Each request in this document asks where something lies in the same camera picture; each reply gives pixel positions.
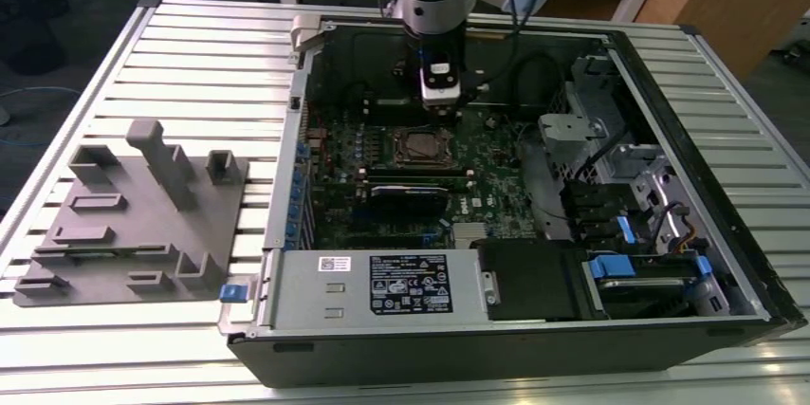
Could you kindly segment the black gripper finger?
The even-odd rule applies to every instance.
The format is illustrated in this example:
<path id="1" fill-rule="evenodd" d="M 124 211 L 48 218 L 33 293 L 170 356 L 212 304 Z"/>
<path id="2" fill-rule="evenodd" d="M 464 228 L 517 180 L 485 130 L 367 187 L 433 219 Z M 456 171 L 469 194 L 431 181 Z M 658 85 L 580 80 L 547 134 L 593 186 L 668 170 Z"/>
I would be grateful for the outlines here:
<path id="1" fill-rule="evenodd" d="M 429 109 L 429 124 L 436 127 L 455 129 L 459 115 L 460 113 L 455 106 L 435 106 Z"/>

